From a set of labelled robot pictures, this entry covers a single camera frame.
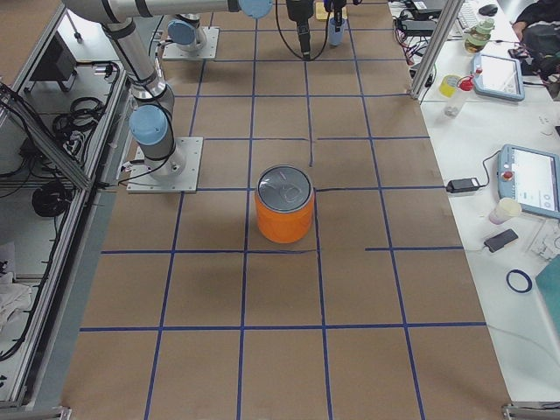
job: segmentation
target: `power adapter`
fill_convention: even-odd
[[[433,20],[397,19],[396,24],[407,37],[429,37],[436,29]]]
[[[22,158],[29,158],[40,154],[39,149],[33,144],[33,141],[26,137],[24,142],[19,148],[19,156]]]
[[[448,193],[469,193],[472,191],[478,191],[482,185],[476,178],[462,178],[462,179],[452,179],[445,186],[445,190]]]

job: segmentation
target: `blue tape roll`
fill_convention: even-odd
[[[523,277],[526,281],[527,281],[527,288],[525,289],[516,289],[512,284],[511,284],[511,280],[509,279],[509,277],[512,274],[519,274],[521,277]],[[512,269],[510,270],[507,275],[506,275],[506,283],[507,286],[509,286],[509,288],[512,291],[516,291],[517,293],[528,293],[529,291],[531,291],[531,289],[533,289],[533,282],[531,281],[531,277],[529,277],[529,274],[527,274],[525,271],[521,271],[520,269]]]

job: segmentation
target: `plastic bottle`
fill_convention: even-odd
[[[445,104],[444,114],[453,117],[459,114],[470,92],[474,89],[473,77],[474,75],[471,74],[470,76],[459,79],[455,92],[453,92],[453,95]]]
[[[490,17],[479,22],[466,34],[465,49],[469,53],[482,51],[490,39],[490,32],[493,28],[494,20]]]

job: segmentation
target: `black cable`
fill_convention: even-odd
[[[2,82],[0,82],[0,91],[3,92],[5,95],[8,95],[11,100],[18,103],[21,107],[23,107],[25,111],[29,113],[31,119],[38,125],[41,131],[43,131],[44,134],[47,137],[49,137],[51,140],[54,140],[54,134],[46,127],[45,122],[43,122],[39,113],[29,102],[27,102],[19,93],[12,90],[11,87],[3,84]]]
[[[486,173],[486,183],[484,185],[481,185],[480,188],[482,188],[483,186],[488,186],[488,184],[490,184],[490,175],[488,174],[488,169],[487,169],[487,166],[486,166],[486,162],[488,160],[490,160],[491,158],[493,158],[494,156],[496,156],[500,152],[501,152],[501,150],[497,150],[492,156],[489,156],[482,161],[482,166],[484,167],[484,172]]]
[[[38,162],[38,160],[37,160],[37,158],[35,157],[34,159],[31,160],[30,165],[29,165],[29,171],[31,172],[31,175],[32,175],[34,178],[37,178],[37,179],[49,179],[49,180],[53,180],[53,179],[56,179],[56,178],[57,178],[57,174],[58,174],[59,172],[58,172],[56,169],[49,168],[46,164],[43,164],[43,163],[41,163],[41,164],[43,165],[43,167],[41,168],[41,171],[50,173],[50,174],[51,174],[50,177],[45,177],[45,176],[42,176],[42,175],[37,175],[35,172],[33,172],[33,170],[35,169],[35,164],[36,164],[37,162]]]
[[[505,39],[489,39],[488,42],[495,42],[496,44],[514,44],[520,45],[521,42],[519,41],[506,41]]]
[[[27,160],[28,160],[27,157],[24,157],[17,169],[14,169],[11,172],[0,173],[0,178],[9,178],[9,177],[13,177],[14,175],[17,175],[22,171],[22,169],[24,169],[25,164],[27,164]]]
[[[0,195],[0,199],[5,199],[6,197],[10,197],[12,194],[15,194],[15,193],[17,193],[19,190],[21,190],[21,189],[24,187],[24,185],[27,183],[27,181],[29,180],[29,177],[30,177],[31,175],[32,175],[32,173],[29,172],[29,173],[27,174],[27,176],[25,177],[24,181],[21,183],[20,186],[18,186],[15,190],[10,191],[10,192],[8,192],[8,193],[5,194],[5,195]]]
[[[299,55],[297,52],[295,52],[290,47],[290,45],[288,44],[288,41],[286,41],[286,38],[284,37],[284,34],[282,33],[282,29],[280,28],[280,21],[278,20],[278,1],[279,0],[276,0],[276,7],[275,7],[276,29],[278,30],[278,34],[280,35],[280,38],[282,39],[283,44],[286,46],[286,48],[288,48],[288,50],[290,50],[290,53],[292,53],[293,55],[298,57],[300,60],[305,60],[305,58],[302,55]],[[318,54],[315,57],[312,57],[307,61],[315,61],[316,59],[318,59],[321,56],[321,54],[325,50],[326,41],[328,40],[328,36],[329,36],[329,19],[330,18],[331,18],[331,12],[329,11],[326,14],[325,40],[323,41],[323,46],[321,46],[321,51],[319,51]]]
[[[173,145],[174,145],[175,133],[173,132],[173,125],[172,125],[172,120],[169,117],[169,111],[163,107],[163,105],[159,102],[158,98],[148,89],[148,87],[145,84],[143,84],[141,86],[143,87],[143,89],[146,92],[148,92],[150,94],[151,98],[156,102],[157,105],[154,105],[154,106],[159,108],[164,113],[165,119],[167,120],[167,125],[169,127],[169,130],[171,131],[171,137],[173,138]],[[150,175],[151,173],[154,173],[155,171],[158,171],[159,169],[164,167],[164,165],[167,163],[167,161],[169,160],[169,158],[172,156],[172,154],[174,152],[175,152],[175,147],[172,147],[171,150],[169,151],[169,153],[166,156],[163,157],[163,163],[160,166],[158,166],[157,168],[151,169],[151,170],[149,170],[145,173],[141,173],[140,175],[136,175],[135,177],[121,179],[116,184],[118,186],[127,186],[128,182],[131,181],[132,179],[138,179],[138,178],[144,177],[146,175]]]
[[[436,81],[436,77],[438,76],[438,69],[436,68],[436,65],[434,64],[434,76],[433,76],[433,81],[432,83],[426,88],[426,90],[424,91],[423,95],[422,95],[422,99],[420,100],[420,105],[422,105],[422,102],[424,102],[424,98],[426,97],[426,94],[428,93],[428,91],[431,89],[432,86],[434,86],[434,83]]]
[[[162,22],[164,21],[164,18],[165,18],[165,15],[163,15],[159,19],[159,22],[157,22],[156,29],[154,29],[154,32],[151,34],[150,43],[148,44],[148,57],[150,57],[150,58],[151,58],[151,46],[153,45],[154,40],[156,39],[156,33],[158,33],[159,26],[161,26]]]
[[[107,64],[108,66],[108,70],[109,70],[109,66],[111,69],[111,73],[109,73],[108,70],[106,70],[106,76],[105,79],[108,79],[113,72],[115,72],[115,77],[113,79],[113,81],[111,82],[110,88],[108,90],[107,93],[107,100],[105,101],[105,105],[103,105],[103,109],[100,111],[101,114],[99,115],[99,119],[101,120],[101,118],[105,115],[105,113],[107,112],[107,107],[109,106],[109,101],[113,96],[113,93],[115,92],[115,85],[118,82],[119,78],[121,77],[121,69],[119,68],[119,66],[113,62],[113,61],[92,61],[92,63],[94,64]],[[88,161],[88,153],[89,153],[89,145],[91,144],[91,137],[93,136],[94,132],[90,131],[89,135],[87,136],[86,140],[85,140],[85,147],[82,149],[82,153],[81,153],[81,157],[80,160],[81,162],[83,162],[83,164],[85,164]]]
[[[84,103],[92,102],[93,107],[83,107]],[[52,121],[54,134],[70,137],[73,131],[86,132],[94,129],[102,116],[104,104],[93,96],[84,96],[70,104],[70,112],[60,114]]]
[[[544,88],[546,88],[546,85],[544,83],[533,83],[532,81],[523,81],[524,85],[529,85],[529,86],[542,86]]]
[[[125,162],[122,166],[121,166],[121,172],[124,171],[127,168],[127,164],[134,166],[134,165],[141,165],[145,162],[144,159],[134,159],[134,160],[130,160],[128,162]]]
[[[70,207],[72,199],[70,190],[55,179],[35,190],[31,197],[31,205],[35,213],[41,217],[56,217]]]
[[[29,332],[29,329],[31,327],[32,324],[32,319],[33,319],[33,315],[35,314],[35,311],[37,310],[37,307],[39,306],[39,297],[41,295],[41,292],[43,291],[43,288],[45,287],[45,283],[46,281],[49,279],[49,274],[51,271],[51,267],[53,266],[53,262],[54,262],[54,253],[59,245],[60,242],[60,232],[61,232],[61,228],[62,226],[66,223],[68,218],[68,211],[64,212],[64,217],[62,218],[62,222],[60,223],[60,228],[59,230],[56,227],[56,219],[55,220],[55,225],[54,225],[54,240],[52,242],[52,247],[51,247],[51,252],[49,253],[49,257],[46,263],[46,267],[45,267],[45,273],[43,274],[43,277],[41,278],[40,283],[37,285],[38,288],[38,292],[37,295],[35,296],[35,299],[33,301],[33,305],[31,306],[31,309],[29,310],[28,314],[27,314],[27,321],[25,322],[25,327],[24,330],[22,331],[21,335],[19,336],[18,339],[15,339],[14,344],[5,352],[0,353],[0,362],[2,361],[7,361],[10,357],[12,357],[14,354],[16,354],[19,350],[19,348],[22,346],[22,344],[25,343],[25,339],[27,337],[27,333]]]

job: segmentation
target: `grid of blue tape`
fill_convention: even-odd
[[[384,2],[370,2],[363,4],[386,4]],[[274,32],[275,30],[258,30],[257,24],[255,24],[254,30],[231,30],[226,32],[256,32],[255,34],[255,44],[254,44],[254,58],[252,60],[221,60],[221,61],[249,61],[253,62],[253,74],[256,72],[256,52],[257,52],[257,40],[258,40],[258,32]],[[166,331],[239,331],[240,332],[240,342],[239,342],[239,373],[238,373],[238,386],[237,386],[237,412],[236,412],[236,419],[241,420],[242,418],[242,379],[243,379],[243,345],[244,345],[244,333],[245,331],[282,331],[282,330],[321,330],[322,337],[323,337],[323,355],[324,355],[324,365],[325,365],[325,389],[326,389],[326,401],[327,401],[327,413],[329,420],[333,420],[333,404],[331,398],[331,388],[330,388],[330,375],[329,375],[329,359],[328,359],[328,331],[335,330],[335,329],[382,329],[382,328],[401,328],[404,330],[405,339],[408,348],[409,354],[409,363],[412,372],[412,378],[414,381],[414,387],[416,391],[416,399],[419,408],[420,417],[422,420],[425,420],[424,414],[424,406],[422,401],[422,394],[420,389],[420,384],[418,382],[417,377],[417,370],[414,358],[414,352],[412,348],[412,344],[410,342],[410,328],[425,328],[425,327],[465,327],[465,326],[485,326],[485,322],[439,322],[439,323],[409,323],[406,317],[406,311],[403,302],[403,293],[401,290],[401,285],[399,281],[399,275],[396,267],[396,259],[395,259],[395,252],[396,251],[445,251],[445,250],[454,250],[454,249],[463,249],[462,247],[454,247],[454,246],[443,246],[443,247],[394,247],[391,240],[391,232],[389,228],[389,219],[387,216],[387,209],[385,207],[385,201],[383,197],[383,192],[386,190],[395,190],[395,189],[438,189],[443,188],[442,185],[414,185],[414,186],[383,186],[380,178],[379,168],[375,156],[375,140],[381,139],[394,139],[396,141],[403,140],[403,139],[414,139],[414,138],[428,138],[426,136],[399,136],[398,138],[395,137],[380,137],[380,136],[373,136],[371,127],[369,125],[368,119],[368,112],[366,107],[366,98],[368,97],[377,97],[377,96],[402,96],[403,94],[379,94],[379,95],[366,95],[363,94],[363,88],[361,83],[361,76],[360,76],[360,68],[358,66],[358,61],[374,61],[374,60],[382,60],[382,61],[393,61],[393,60],[403,60],[403,59],[356,59],[356,52],[354,47],[354,38],[353,32],[359,31],[388,31],[389,29],[352,29],[350,22],[348,22],[348,33],[353,49],[353,59],[332,59],[332,61],[353,61],[355,63],[356,72],[358,76],[358,83],[360,87],[360,94],[356,95],[342,95],[347,97],[358,97],[361,98],[363,112],[366,119],[367,124],[367,134],[368,137],[349,137],[348,139],[354,140],[368,140],[371,147],[372,158],[374,163],[374,171],[375,176],[377,178],[377,187],[366,187],[366,188],[326,188],[326,189],[318,189],[316,193],[323,193],[328,191],[353,191],[353,190],[372,190],[378,191],[381,197],[381,209],[383,212],[383,219],[385,223],[386,234],[388,237],[388,246],[387,247],[377,247],[377,248],[365,248],[366,251],[375,252],[375,251],[388,251],[391,256],[391,262],[393,265],[393,271],[395,276],[395,287],[397,290],[397,295],[399,299],[399,305],[401,309],[401,316],[402,316],[402,323],[392,323],[392,324],[360,324],[360,325],[328,325],[326,323],[326,315],[325,315],[325,299],[324,299],[324,288],[323,288],[323,278],[322,278],[322,267],[321,267],[321,246],[320,246],[320,228],[319,228],[319,211],[317,201],[315,202],[315,235],[316,235],[316,249],[309,249],[309,250],[300,250],[300,251],[286,251],[286,250],[250,250],[249,249],[249,198],[250,193],[253,191],[253,188],[250,187],[250,174],[251,174],[251,156],[252,156],[252,146],[254,141],[262,140],[261,138],[253,138],[253,127],[254,127],[254,113],[255,113],[255,98],[256,97],[266,97],[266,96],[282,96],[282,95],[256,95],[256,81],[255,77],[253,78],[253,91],[252,95],[228,95],[227,97],[232,96],[247,96],[252,98],[252,105],[251,105],[251,122],[250,122],[250,134],[249,134],[249,158],[248,158],[248,175],[247,175],[247,187],[246,188],[200,188],[201,191],[246,191],[246,208],[245,208],[245,238],[243,249],[230,249],[230,250],[204,250],[204,249],[197,249],[197,250],[188,250],[188,249],[176,249],[178,234],[179,234],[179,223],[180,223],[180,215],[183,208],[183,203],[186,199],[185,195],[182,193],[178,205],[178,213],[175,225],[175,231],[173,236],[173,242],[171,249],[168,250],[152,250],[152,249],[137,249],[137,250],[108,250],[102,251],[103,254],[106,255],[118,255],[118,254],[167,254],[170,255],[170,262],[169,268],[167,272],[167,279],[164,289],[164,302],[162,305],[162,310],[160,314],[160,320],[158,326],[138,326],[138,327],[82,327],[80,329],[83,333],[101,333],[101,332],[120,332],[120,331],[139,331],[139,332],[147,332],[153,331],[157,332],[157,341],[156,341],[156,348],[154,351],[152,369],[150,374],[150,386],[144,411],[144,420],[148,420],[150,416],[151,410],[151,398],[153,394],[154,382],[156,378],[156,374],[158,371],[158,358],[159,358],[159,349],[161,345],[161,339],[163,332]],[[258,61],[296,61],[295,59],[283,59],[283,60],[271,60],[271,59],[259,59]],[[200,94],[200,85],[202,82],[202,77],[204,74],[205,64],[203,63],[200,76],[199,76],[199,85],[197,89],[196,95],[177,95],[177,97],[194,97],[194,109],[192,112],[192,123],[189,132],[189,136],[193,133],[193,125],[196,118],[197,106],[199,98],[203,95]],[[310,112],[309,103],[311,97],[332,97],[331,95],[310,95],[309,94],[309,86],[308,86],[308,74],[307,74],[307,63],[304,63],[305,69],[305,88],[306,94],[305,95],[286,95],[287,97],[305,97],[307,99],[308,105],[308,113]],[[212,97],[218,95],[204,95],[204,97]],[[312,136],[312,126],[311,126],[311,115],[308,115],[309,124],[309,136]],[[318,140],[340,140],[341,137],[321,137]],[[247,138],[206,138],[205,140],[247,140]],[[246,287],[247,287],[247,258],[249,254],[302,254],[307,252],[314,252],[317,253],[317,261],[318,261],[318,287],[319,287],[319,300],[320,300],[320,310],[321,310],[321,325],[276,325],[276,326],[268,326],[268,325],[245,325],[245,304],[246,304]],[[167,306],[167,298],[169,293],[169,288],[171,284],[171,275],[173,269],[173,262],[176,254],[183,254],[183,253],[193,253],[193,254],[223,254],[223,253],[239,253],[243,254],[243,270],[242,270],[242,287],[241,287],[241,322],[239,325],[223,325],[223,326],[165,326],[165,311]]]

